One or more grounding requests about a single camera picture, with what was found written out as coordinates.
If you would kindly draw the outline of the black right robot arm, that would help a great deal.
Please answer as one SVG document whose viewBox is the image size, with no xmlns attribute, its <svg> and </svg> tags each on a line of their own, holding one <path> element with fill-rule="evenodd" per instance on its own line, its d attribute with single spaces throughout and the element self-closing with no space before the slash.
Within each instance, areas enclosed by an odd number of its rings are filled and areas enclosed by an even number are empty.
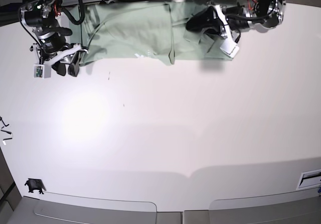
<svg viewBox="0 0 321 224">
<path fill-rule="evenodd" d="M 88 51 L 82 44 L 67 43 L 66 37 L 73 32 L 61 27 L 57 21 L 60 13 L 64 13 L 72 24 L 82 24 L 85 19 L 83 0 L 78 0 L 79 19 L 75 19 L 62 3 L 63 0 L 33 0 L 18 10 L 21 26 L 31 28 L 30 36 L 35 40 L 30 47 L 37 60 L 33 66 L 35 78 L 49 78 L 52 70 L 61 76 L 77 77 L 81 56 Z"/>
</svg>

